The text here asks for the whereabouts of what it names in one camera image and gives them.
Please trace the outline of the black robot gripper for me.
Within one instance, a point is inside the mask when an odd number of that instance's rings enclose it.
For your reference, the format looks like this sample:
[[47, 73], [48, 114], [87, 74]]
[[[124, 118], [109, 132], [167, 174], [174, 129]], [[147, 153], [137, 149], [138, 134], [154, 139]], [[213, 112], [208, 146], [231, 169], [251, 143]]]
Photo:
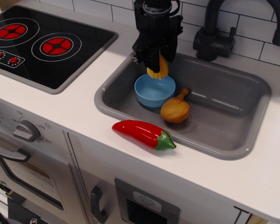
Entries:
[[133, 44], [136, 64], [141, 62], [153, 72], [160, 71], [160, 54], [173, 62], [177, 37], [182, 33], [179, 0], [136, 0], [134, 15], [139, 37]]

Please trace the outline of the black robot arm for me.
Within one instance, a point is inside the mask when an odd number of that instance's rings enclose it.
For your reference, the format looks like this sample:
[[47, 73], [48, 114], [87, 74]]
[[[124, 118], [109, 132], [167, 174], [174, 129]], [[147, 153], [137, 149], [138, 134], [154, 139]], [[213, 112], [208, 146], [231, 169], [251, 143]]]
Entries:
[[182, 16], [172, 10], [170, 0], [136, 0], [134, 15], [139, 36], [133, 44], [134, 62], [141, 62], [157, 73], [160, 71], [160, 56], [173, 62], [177, 49], [177, 37], [182, 33]]

